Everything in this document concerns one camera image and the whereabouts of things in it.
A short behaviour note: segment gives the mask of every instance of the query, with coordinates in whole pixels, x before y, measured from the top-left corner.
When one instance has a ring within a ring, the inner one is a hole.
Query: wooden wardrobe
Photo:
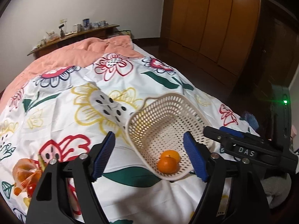
[[[168,49],[232,90],[255,37],[261,0],[165,1],[173,2]]]

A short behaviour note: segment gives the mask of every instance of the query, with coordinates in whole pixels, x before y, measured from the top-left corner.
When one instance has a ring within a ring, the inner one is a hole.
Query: gray cloth
[[[266,195],[273,197],[273,200],[269,204],[269,207],[272,209],[279,206],[288,197],[292,181],[290,175],[287,173],[285,178],[273,176],[261,180],[261,183]]]

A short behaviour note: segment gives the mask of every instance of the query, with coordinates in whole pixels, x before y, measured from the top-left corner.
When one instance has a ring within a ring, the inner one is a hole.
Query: tangerine
[[[178,163],[173,157],[161,157],[157,163],[157,168],[161,173],[172,174],[178,170]]]
[[[176,160],[176,163],[179,163],[181,160],[180,154],[175,150],[167,150],[165,152],[162,152],[160,158],[170,156]]]

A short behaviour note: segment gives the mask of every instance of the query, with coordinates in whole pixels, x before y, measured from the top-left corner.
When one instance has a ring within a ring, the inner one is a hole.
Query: beige perforated basket
[[[156,101],[145,107],[149,99]],[[185,96],[168,93],[145,99],[143,106],[127,121],[126,134],[137,155],[153,174],[161,179],[177,180],[193,170],[183,145],[183,134],[190,131],[197,142],[210,149],[213,141],[203,136],[206,125],[210,125],[209,121]],[[157,169],[160,155],[166,150],[180,154],[177,173],[163,174]]]

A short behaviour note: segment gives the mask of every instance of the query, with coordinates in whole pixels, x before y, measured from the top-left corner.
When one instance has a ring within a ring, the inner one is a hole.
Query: wall socket
[[[67,18],[60,19],[60,20],[59,20],[59,23],[63,24],[63,23],[64,23],[64,22],[66,22],[66,21],[68,21],[68,19],[67,19]]]

